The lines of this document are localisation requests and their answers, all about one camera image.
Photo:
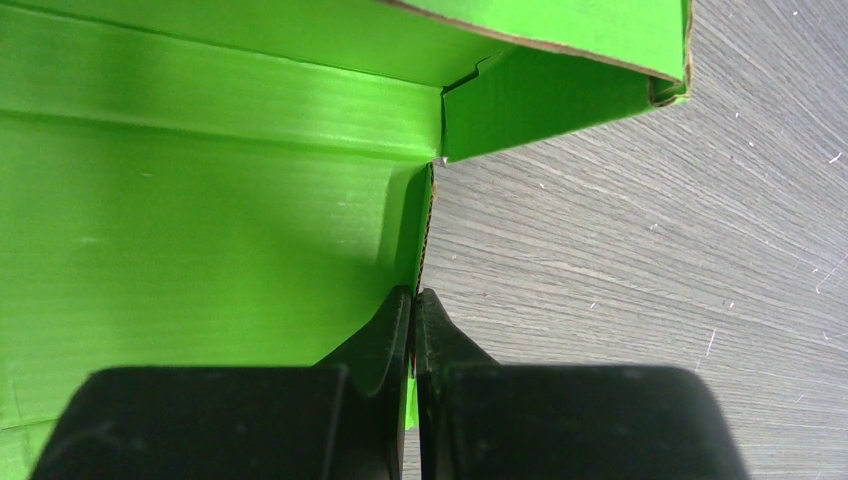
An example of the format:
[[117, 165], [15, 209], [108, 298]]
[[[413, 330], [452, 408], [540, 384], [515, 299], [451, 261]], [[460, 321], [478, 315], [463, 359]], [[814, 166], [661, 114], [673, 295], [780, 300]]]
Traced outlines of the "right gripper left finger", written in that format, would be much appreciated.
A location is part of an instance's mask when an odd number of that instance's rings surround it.
[[310, 367], [121, 367], [92, 374], [35, 479], [397, 479], [413, 295]]

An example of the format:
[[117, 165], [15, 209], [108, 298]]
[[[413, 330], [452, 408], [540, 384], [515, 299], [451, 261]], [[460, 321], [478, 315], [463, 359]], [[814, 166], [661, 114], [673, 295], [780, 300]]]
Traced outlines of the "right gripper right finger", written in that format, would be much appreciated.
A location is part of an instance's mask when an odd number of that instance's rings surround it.
[[670, 366], [501, 364], [436, 293], [414, 307], [426, 479], [744, 479], [706, 384]]

